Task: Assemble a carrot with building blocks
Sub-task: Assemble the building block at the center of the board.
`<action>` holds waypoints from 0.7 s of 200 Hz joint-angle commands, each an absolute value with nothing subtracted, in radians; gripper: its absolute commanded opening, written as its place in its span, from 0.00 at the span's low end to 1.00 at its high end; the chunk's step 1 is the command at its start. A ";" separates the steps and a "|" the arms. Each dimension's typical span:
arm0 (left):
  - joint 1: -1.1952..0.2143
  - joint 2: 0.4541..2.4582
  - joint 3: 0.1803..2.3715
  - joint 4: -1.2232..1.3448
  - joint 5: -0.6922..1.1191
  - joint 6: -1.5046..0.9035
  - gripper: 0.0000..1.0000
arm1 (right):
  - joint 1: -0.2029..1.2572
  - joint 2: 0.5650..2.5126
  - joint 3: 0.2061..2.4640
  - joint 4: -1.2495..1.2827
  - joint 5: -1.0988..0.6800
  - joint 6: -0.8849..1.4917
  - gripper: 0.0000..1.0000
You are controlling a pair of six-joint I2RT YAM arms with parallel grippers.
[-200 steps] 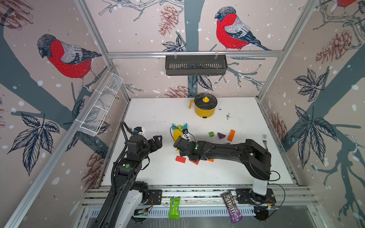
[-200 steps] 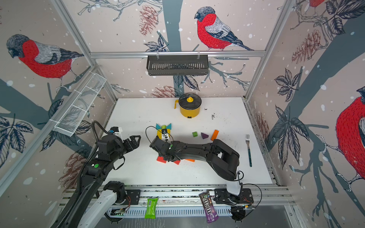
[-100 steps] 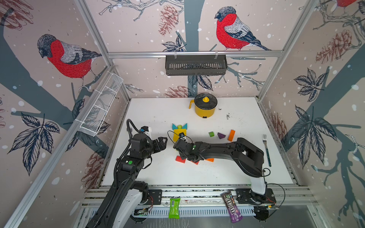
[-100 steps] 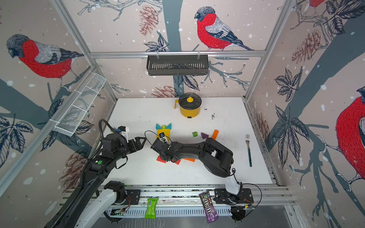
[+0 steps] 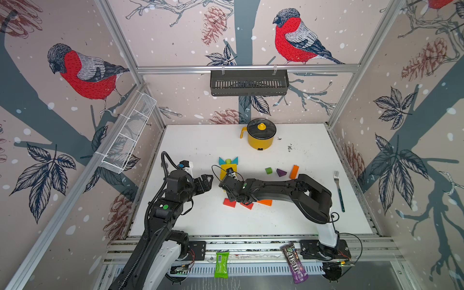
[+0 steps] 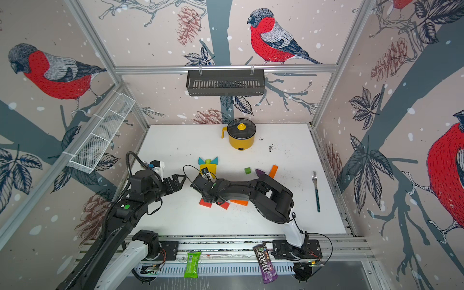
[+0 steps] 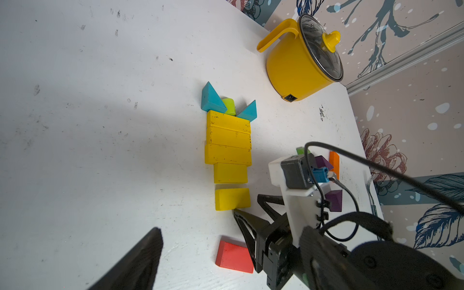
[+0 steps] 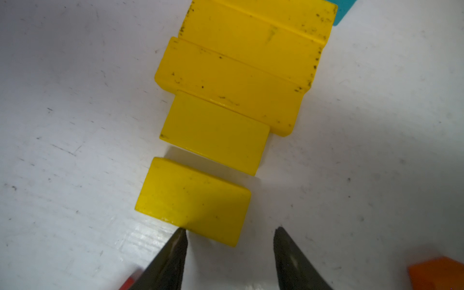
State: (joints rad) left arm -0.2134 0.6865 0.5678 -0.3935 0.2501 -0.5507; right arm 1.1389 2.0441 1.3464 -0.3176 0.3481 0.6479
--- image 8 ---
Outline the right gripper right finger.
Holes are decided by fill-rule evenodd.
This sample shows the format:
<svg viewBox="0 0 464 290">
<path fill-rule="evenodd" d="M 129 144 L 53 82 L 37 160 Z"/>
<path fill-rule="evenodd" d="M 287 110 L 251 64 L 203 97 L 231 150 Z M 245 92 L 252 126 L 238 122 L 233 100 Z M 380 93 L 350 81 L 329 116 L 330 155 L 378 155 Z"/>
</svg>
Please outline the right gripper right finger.
<svg viewBox="0 0 464 290">
<path fill-rule="evenodd" d="M 273 249 L 281 290 L 332 290 L 283 227 L 275 230 Z"/>
</svg>

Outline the long yellow rectangle block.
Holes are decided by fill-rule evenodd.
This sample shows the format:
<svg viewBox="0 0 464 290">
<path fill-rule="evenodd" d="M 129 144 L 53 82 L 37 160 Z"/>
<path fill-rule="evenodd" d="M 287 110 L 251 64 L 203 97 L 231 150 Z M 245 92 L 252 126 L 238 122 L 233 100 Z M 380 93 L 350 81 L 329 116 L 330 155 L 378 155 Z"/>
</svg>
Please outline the long yellow rectangle block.
<svg viewBox="0 0 464 290">
<path fill-rule="evenodd" d="M 322 46 L 328 42 L 338 10 L 336 4 L 323 0 L 231 0 L 219 3 Z"/>
</svg>

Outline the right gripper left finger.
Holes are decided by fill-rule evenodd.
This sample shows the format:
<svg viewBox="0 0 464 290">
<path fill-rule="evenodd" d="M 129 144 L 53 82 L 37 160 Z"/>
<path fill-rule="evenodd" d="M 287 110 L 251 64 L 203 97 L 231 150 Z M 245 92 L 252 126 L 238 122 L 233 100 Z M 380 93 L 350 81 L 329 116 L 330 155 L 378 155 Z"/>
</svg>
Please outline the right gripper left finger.
<svg viewBox="0 0 464 290">
<path fill-rule="evenodd" d="M 178 228 L 129 290 L 180 290 L 187 247 L 186 230 Z"/>
</svg>

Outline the small yellow block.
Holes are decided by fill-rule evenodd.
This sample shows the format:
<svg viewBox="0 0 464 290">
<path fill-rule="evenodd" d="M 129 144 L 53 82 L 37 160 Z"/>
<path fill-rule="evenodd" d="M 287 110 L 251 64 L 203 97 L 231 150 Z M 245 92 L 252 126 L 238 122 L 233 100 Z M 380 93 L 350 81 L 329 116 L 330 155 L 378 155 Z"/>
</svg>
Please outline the small yellow block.
<svg viewBox="0 0 464 290">
<path fill-rule="evenodd" d="M 270 127 L 178 91 L 160 139 L 214 162 L 254 176 Z"/>
</svg>

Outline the red square block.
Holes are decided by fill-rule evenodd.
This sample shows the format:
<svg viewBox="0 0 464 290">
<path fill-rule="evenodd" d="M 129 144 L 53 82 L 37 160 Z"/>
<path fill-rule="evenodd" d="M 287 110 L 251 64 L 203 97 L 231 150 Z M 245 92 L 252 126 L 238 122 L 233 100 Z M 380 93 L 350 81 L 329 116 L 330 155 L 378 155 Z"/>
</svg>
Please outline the red square block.
<svg viewBox="0 0 464 290">
<path fill-rule="evenodd" d="M 132 285 L 140 278 L 140 276 L 143 274 L 144 270 L 143 269 L 137 269 L 135 270 L 122 284 L 121 287 L 119 287 L 119 290 L 129 290 Z"/>
</svg>

